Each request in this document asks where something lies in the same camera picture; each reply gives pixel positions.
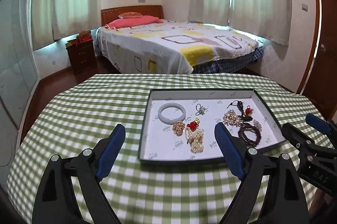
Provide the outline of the person's hand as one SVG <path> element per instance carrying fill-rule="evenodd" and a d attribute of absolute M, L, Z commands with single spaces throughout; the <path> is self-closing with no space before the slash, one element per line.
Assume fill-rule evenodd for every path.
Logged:
<path fill-rule="evenodd" d="M 317 189 L 309 208 L 309 216 L 313 217 L 325 203 L 329 205 L 332 200 L 332 196 L 326 194 L 321 189 Z"/>

